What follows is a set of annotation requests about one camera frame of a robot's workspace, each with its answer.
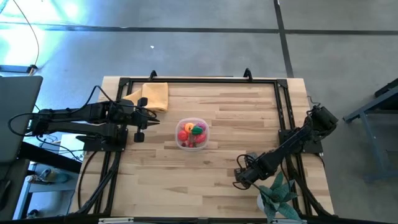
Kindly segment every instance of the red ball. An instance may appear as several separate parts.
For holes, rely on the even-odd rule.
[[[194,138],[195,138],[195,142],[197,144],[200,144],[200,143],[206,141],[206,134],[198,134]]]
[[[186,141],[188,139],[188,133],[184,130],[181,130],[177,135],[178,140]]]

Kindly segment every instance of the green toy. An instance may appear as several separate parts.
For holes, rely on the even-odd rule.
[[[198,134],[201,134],[203,132],[203,129],[198,127],[198,126],[195,126],[195,127],[192,128],[191,132],[192,132],[193,135],[198,135]]]

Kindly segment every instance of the clear plastic container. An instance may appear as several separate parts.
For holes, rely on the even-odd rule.
[[[187,124],[187,123],[192,123],[194,125],[199,124],[199,123],[203,123],[205,125],[205,130],[203,130],[202,134],[206,134],[206,140],[204,140],[203,142],[199,143],[196,145],[196,147],[189,147],[189,146],[182,146],[183,141],[180,141],[178,139],[178,133],[182,130],[184,130],[183,125]],[[188,139],[192,139],[194,135],[189,134]],[[206,121],[200,119],[200,118],[185,118],[185,119],[181,119],[180,122],[178,122],[177,127],[175,127],[175,142],[177,143],[177,146],[183,150],[186,151],[199,151],[202,150],[206,147],[207,142],[209,141],[210,138],[210,130],[209,130],[209,125],[206,123]]]

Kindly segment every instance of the black bracket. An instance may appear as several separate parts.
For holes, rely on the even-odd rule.
[[[152,81],[156,76],[157,76],[156,71],[155,70],[151,71],[149,75],[149,81]]]
[[[251,75],[250,69],[246,68],[243,74],[243,78],[248,78],[249,82],[253,81],[253,76]]]
[[[276,82],[277,82],[280,86],[282,86],[282,87],[284,87],[284,88],[287,88],[287,80],[286,80],[286,79],[277,79]]]
[[[123,152],[126,148],[128,129],[118,130],[119,137],[115,142],[105,142],[98,136],[77,136],[85,143],[84,151]]]
[[[280,144],[285,142],[290,137],[290,131],[291,130],[279,130],[278,136]],[[301,151],[301,149],[297,149],[297,152],[319,154],[323,153],[323,148],[320,141],[307,141],[304,144],[303,151]]]
[[[119,88],[123,88],[127,83],[129,83],[130,78],[120,78]]]

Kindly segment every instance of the plastic bowl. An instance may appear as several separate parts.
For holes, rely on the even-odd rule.
[[[182,141],[178,140],[178,133],[183,130],[182,124],[186,123],[193,123],[193,124],[198,124],[198,123],[204,123],[206,126],[206,129],[203,131],[204,134],[206,134],[206,140],[203,142],[197,144],[196,147],[183,147],[181,144],[183,143]],[[202,150],[206,147],[207,142],[209,141],[210,138],[210,130],[209,130],[209,125],[206,123],[206,121],[200,119],[200,118],[185,118],[181,119],[180,122],[178,122],[177,127],[175,127],[175,142],[177,143],[177,146],[183,150],[190,151],[190,152],[195,152]]]

